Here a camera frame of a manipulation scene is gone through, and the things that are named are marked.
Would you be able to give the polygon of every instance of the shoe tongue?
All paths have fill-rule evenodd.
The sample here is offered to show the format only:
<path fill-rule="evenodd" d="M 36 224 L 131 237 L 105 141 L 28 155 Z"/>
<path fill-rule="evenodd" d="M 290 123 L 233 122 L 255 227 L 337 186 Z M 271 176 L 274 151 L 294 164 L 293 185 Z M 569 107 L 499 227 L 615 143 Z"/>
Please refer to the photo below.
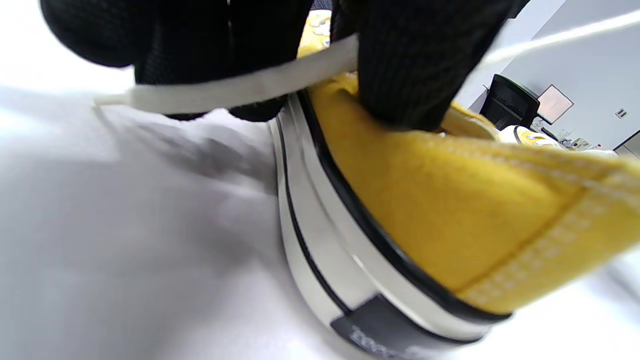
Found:
<path fill-rule="evenodd" d="M 447 135 L 497 141 L 498 130 L 486 119 L 453 103 L 442 121 Z"/>

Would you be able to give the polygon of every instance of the wall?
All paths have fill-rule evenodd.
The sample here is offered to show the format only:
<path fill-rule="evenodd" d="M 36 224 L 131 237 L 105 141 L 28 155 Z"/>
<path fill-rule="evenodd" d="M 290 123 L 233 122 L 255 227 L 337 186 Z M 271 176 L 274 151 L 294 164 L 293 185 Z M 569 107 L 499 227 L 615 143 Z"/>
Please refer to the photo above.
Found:
<path fill-rule="evenodd" d="M 551 35 L 640 9 L 637 0 L 566 0 L 536 34 Z M 575 105 L 551 132 L 573 131 L 613 149 L 640 129 L 640 26 L 545 49 L 513 60 L 502 74 L 541 93 L 554 84 Z M 618 119 L 615 112 L 628 115 Z"/>
<path fill-rule="evenodd" d="M 531 0 L 517 18 L 507 20 L 495 39 L 492 50 L 530 41 L 564 2 L 565 0 Z M 490 86 L 493 75 L 501 73 L 507 65 L 509 62 L 505 61 L 473 71 L 458 92 L 456 101 L 470 107 L 483 94 L 483 85 Z"/>

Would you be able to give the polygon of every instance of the white rubber sole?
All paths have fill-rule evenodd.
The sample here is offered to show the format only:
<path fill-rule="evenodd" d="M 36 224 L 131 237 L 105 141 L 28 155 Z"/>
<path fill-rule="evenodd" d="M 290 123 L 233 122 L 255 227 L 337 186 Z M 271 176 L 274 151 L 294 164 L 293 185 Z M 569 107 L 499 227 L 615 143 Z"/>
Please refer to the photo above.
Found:
<path fill-rule="evenodd" d="M 318 158 L 297 95 L 271 121 L 285 251 L 301 294 L 332 322 L 382 294 L 419 327 L 474 341 L 490 325 L 458 318 L 409 283 L 371 244 L 343 205 Z"/>

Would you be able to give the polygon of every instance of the computer monitor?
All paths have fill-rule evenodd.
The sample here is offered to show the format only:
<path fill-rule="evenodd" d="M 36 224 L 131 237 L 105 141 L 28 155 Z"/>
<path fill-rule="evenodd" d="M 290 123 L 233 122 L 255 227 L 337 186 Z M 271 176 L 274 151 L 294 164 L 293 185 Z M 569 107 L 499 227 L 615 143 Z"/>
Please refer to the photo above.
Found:
<path fill-rule="evenodd" d="M 554 85 L 549 85 L 538 97 L 538 101 L 540 102 L 538 114 L 549 124 L 555 123 L 557 119 L 573 106 L 573 101 L 569 100 L 569 98 Z"/>

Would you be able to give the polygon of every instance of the stitching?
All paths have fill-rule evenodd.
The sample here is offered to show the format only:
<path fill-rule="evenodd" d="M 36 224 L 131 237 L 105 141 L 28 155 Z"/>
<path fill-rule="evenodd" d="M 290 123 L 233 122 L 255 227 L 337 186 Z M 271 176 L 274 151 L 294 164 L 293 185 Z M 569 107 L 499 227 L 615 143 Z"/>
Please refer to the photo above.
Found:
<path fill-rule="evenodd" d="M 501 142 L 488 142 L 486 140 L 474 139 L 474 138 L 459 138 L 455 136 L 445 136 L 440 139 L 444 142 L 475 142 L 478 147 L 485 147 L 487 149 L 493 149 L 500 152 L 517 152 L 524 155 L 531 155 L 530 149 L 526 149 L 522 146 L 518 145 L 509 145 Z M 550 160 L 560 161 L 562 163 L 566 163 L 567 165 L 573 165 L 578 168 L 589 168 L 594 171 L 603 171 L 606 169 L 605 165 L 599 163 L 593 163 L 592 161 L 585 159 L 570 159 L 565 155 L 562 155 L 562 152 L 559 151 L 539 151 L 536 153 L 537 156 L 542 156 L 544 158 L 548 158 Z"/>
<path fill-rule="evenodd" d="M 547 232 L 542 239 L 529 246 L 511 264 L 502 268 L 501 271 L 478 284 L 467 297 L 468 301 L 483 305 L 488 301 L 505 295 L 505 292 L 514 289 L 522 281 L 528 279 L 535 271 L 544 267 L 550 260 L 562 254 L 564 248 L 578 239 L 591 226 L 591 219 L 594 219 L 607 211 L 611 206 L 612 199 L 607 198 L 607 202 L 596 201 L 592 196 L 585 198 L 578 206 L 575 206 L 556 226 Z"/>
<path fill-rule="evenodd" d="M 571 173 L 567 173 L 564 172 L 562 170 L 558 170 L 558 169 L 551 169 L 551 168 L 547 168 L 544 167 L 542 165 L 537 165 L 534 163 L 529 163 L 520 159 L 509 159 L 509 158 L 505 158 L 503 156 L 496 156 L 496 155 L 492 155 L 492 154 L 484 154 L 482 152 L 470 152 L 470 151 L 461 151 L 459 149 L 455 149 L 452 147 L 445 147 L 442 146 L 442 144 L 436 143 L 434 141 L 425 141 L 424 142 L 426 145 L 431 146 L 431 147 L 438 147 L 438 149 L 440 150 L 445 150 L 448 151 L 450 153 L 453 154 L 459 154 L 462 156 L 466 156 L 468 158 L 485 158 L 485 159 L 489 159 L 489 160 L 495 160 L 495 161 L 499 161 L 514 167 L 520 167 L 520 168 L 524 168 L 527 170 L 531 170 L 531 171 L 537 171 L 539 173 L 542 174 L 547 174 L 550 175 L 552 177 L 556 177 L 556 178 L 560 178 L 560 179 L 564 179 L 565 181 L 568 181 L 570 183 L 578 183 L 581 184 L 582 186 L 586 187 L 586 188 L 590 188 L 593 190 L 597 190 L 601 193 L 605 193 L 611 197 L 615 197 L 618 200 L 621 200 L 622 202 L 626 202 L 627 204 L 631 205 L 631 207 L 636 210 L 638 213 L 640 213 L 640 196 L 632 194 L 632 193 L 628 193 L 626 192 L 624 189 L 619 189 L 619 188 L 612 188 L 610 186 L 601 184 L 595 180 L 592 179 L 584 179 L 576 174 L 571 174 Z M 630 182 L 632 181 L 630 177 L 628 177 L 626 174 L 622 174 L 622 173 L 617 173 L 616 174 L 616 178 L 618 179 L 616 182 L 617 183 L 626 183 L 626 182 Z"/>

